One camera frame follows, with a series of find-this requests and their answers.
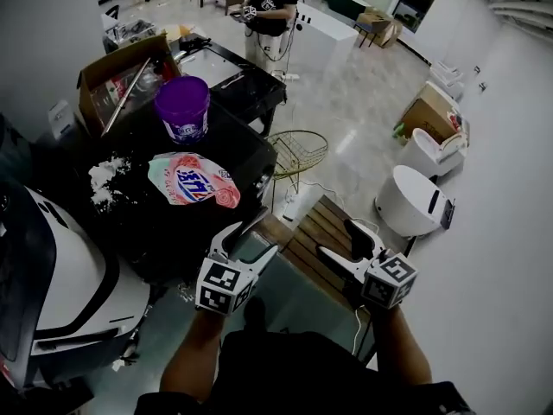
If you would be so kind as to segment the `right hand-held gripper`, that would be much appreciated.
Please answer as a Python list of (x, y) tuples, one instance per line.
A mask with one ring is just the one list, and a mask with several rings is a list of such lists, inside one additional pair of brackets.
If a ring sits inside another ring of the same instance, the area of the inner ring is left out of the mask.
[(366, 302), (393, 308), (410, 294), (419, 270), (402, 253), (385, 250), (384, 242), (367, 226), (346, 219), (344, 227), (351, 237), (353, 260), (325, 246), (316, 247), (318, 259), (338, 277), (361, 283), (360, 296)]

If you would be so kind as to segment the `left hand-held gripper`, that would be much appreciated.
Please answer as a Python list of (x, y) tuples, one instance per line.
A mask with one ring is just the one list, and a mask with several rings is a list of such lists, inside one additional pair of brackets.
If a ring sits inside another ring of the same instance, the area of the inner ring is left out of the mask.
[(196, 283), (197, 308), (230, 316), (250, 297), (259, 275), (277, 255), (278, 245), (272, 245), (252, 260), (229, 260), (242, 233), (243, 222), (239, 221), (213, 236)]

